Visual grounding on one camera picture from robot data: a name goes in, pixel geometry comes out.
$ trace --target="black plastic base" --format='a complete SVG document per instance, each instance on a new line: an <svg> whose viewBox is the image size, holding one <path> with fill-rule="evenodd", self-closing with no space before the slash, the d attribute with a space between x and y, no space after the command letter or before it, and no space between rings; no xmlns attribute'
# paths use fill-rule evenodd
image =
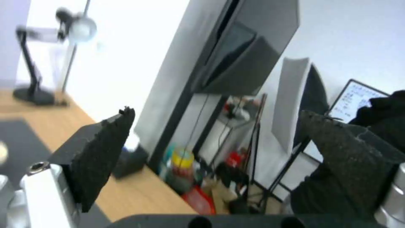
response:
<svg viewBox="0 0 405 228"><path fill-rule="evenodd" d="M55 105L55 96L47 91L36 90L32 96L28 95L28 88L18 88L13 92L13 97L33 103L37 106Z"/></svg>

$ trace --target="black desk lamp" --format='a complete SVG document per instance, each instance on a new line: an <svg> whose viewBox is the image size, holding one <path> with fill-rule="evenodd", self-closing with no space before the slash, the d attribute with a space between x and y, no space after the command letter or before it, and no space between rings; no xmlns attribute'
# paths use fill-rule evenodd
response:
<svg viewBox="0 0 405 228"><path fill-rule="evenodd" d="M96 34L96 23L88 17L82 15L73 16L66 9L58 9L56 11L56 19L60 22L59 30L27 27L18 27L16 29L18 43L22 49L31 78L29 86L14 90L13 96L19 100L31 102L38 106L57 105L53 93L40 89L42 78L31 60L27 48L27 39L58 43L65 41L67 38L71 43L80 43L89 41Z"/></svg>

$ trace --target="black monitor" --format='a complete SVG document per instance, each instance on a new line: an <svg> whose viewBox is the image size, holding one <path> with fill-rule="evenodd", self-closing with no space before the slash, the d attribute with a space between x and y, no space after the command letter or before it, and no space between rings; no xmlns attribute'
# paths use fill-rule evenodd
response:
<svg viewBox="0 0 405 228"><path fill-rule="evenodd" d="M298 0L231 0L193 92L256 95L298 26Z"/></svg>

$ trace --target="desk surface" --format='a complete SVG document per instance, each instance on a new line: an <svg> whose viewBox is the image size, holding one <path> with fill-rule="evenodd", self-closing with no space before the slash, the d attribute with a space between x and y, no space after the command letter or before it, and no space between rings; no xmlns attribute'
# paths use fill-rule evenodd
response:
<svg viewBox="0 0 405 228"><path fill-rule="evenodd" d="M81 126L94 123L72 101L68 108L37 108L0 91L0 119L8 118L25 119L52 152ZM134 214L196 213L147 167L119 181L110 177L96 202L112 222Z"/></svg>

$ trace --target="lamp arm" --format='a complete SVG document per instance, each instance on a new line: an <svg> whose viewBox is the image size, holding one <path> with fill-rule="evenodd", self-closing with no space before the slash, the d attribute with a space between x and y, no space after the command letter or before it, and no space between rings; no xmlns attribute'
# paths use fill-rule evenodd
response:
<svg viewBox="0 0 405 228"><path fill-rule="evenodd" d="M32 63L30 52L28 51L28 48L27 48L27 30L24 28L17 28L16 34L17 34L17 38L18 38L18 44L21 47L21 50L22 50L23 56L24 56L24 60L26 62L28 71L30 73L31 84L28 89L28 94L33 95L36 88L38 87L38 78L36 76L35 66Z"/></svg>

